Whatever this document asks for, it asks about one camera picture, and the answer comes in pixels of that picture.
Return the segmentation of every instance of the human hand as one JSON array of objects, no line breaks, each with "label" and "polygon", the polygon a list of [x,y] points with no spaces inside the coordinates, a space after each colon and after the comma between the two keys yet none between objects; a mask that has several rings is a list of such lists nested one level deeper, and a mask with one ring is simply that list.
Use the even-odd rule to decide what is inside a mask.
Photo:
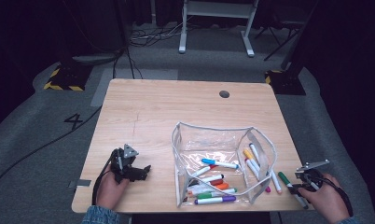
[{"label": "human hand", "polygon": [[[332,181],[337,187],[340,187],[339,181],[336,177],[329,174],[323,174],[323,176]],[[316,192],[299,188],[299,193],[310,201],[315,210],[318,211],[318,213],[329,223],[337,223],[350,216],[344,200],[333,187],[325,182]]]},{"label": "human hand", "polygon": [[110,171],[110,165],[105,169],[103,179],[97,191],[97,205],[113,210],[118,204],[130,179],[122,179],[120,184],[115,180],[115,174]]}]

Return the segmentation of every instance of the wooden table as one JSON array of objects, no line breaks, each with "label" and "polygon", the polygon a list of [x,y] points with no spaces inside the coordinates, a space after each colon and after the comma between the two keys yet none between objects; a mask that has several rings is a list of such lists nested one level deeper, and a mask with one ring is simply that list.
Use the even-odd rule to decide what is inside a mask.
[{"label": "wooden table", "polygon": [[[227,91],[229,98],[220,97]],[[259,83],[176,80],[113,79],[92,137],[72,209],[85,213],[91,204],[95,179],[113,149],[129,144],[139,152],[134,167],[152,168],[146,181],[131,182],[120,204],[122,213],[282,211],[302,210],[284,183],[277,194],[263,193],[254,204],[176,206],[174,154],[171,134],[178,121],[214,128],[257,127],[274,143],[278,160],[274,171],[283,171],[292,183],[301,166],[284,117],[271,86]]]}]

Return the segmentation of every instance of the metal stand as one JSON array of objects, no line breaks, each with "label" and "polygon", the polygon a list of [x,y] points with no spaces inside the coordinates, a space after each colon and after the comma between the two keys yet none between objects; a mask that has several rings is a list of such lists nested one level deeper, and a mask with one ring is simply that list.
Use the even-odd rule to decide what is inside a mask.
[{"label": "metal stand", "polygon": [[182,33],[181,40],[179,42],[179,53],[186,52],[188,15],[196,15],[248,19],[245,31],[241,31],[241,35],[247,55],[249,57],[254,57],[255,53],[252,49],[248,36],[256,11],[257,0],[255,0],[253,4],[195,2],[185,0],[182,18]]}]

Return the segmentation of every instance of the clear plastic pouch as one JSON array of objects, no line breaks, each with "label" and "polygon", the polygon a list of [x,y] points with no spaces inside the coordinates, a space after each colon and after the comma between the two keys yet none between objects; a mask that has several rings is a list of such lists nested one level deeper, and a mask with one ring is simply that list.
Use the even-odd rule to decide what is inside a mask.
[{"label": "clear plastic pouch", "polygon": [[[245,149],[251,150],[250,144],[257,150],[257,162],[260,166],[258,178],[247,166],[243,153]],[[277,158],[273,143],[255,127],[215,129],[178,122],[172,134],[172,145],[178,207],[182,204],[194,204],[195,198],[187,194],[188,186],[193,181],[215,192],[222,192],[202,181],[213,175],[223,175],[229,188],[237,189],[237,192],[228,193],[236,196],[235,203],[253,204],[271,182],[271,171]],[[194,176],[195,172],[205,167],[201,159],[238,164],[239,167],[232,169],[216,166],[202,175]]]}]

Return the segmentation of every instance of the green marker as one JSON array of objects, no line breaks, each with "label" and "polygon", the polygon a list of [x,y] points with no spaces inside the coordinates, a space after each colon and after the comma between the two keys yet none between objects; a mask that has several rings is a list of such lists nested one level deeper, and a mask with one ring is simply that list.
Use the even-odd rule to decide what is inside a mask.
[{"label": "green marker", "polygon": [[235,193],[237,189],[223,189],[222,192],[214,191],[214,192],[206,192],[197,195],[197,199],[207,199],[207,198],[214,198],[225,195],[225,193]]},{"label": "green marker", "polygon": [[[292,188],[293,186],[290,184],[290,181],[286,178],[286,176],[282,172],[278,172],[278,176],[283,180],[284,184],[286,184],[287,187]],[[300,198],[297,194],[293,194],[295,198],[298,200],[298,202],[303,206],[304,209],[308,209],[309,205],[302,199]]]}]

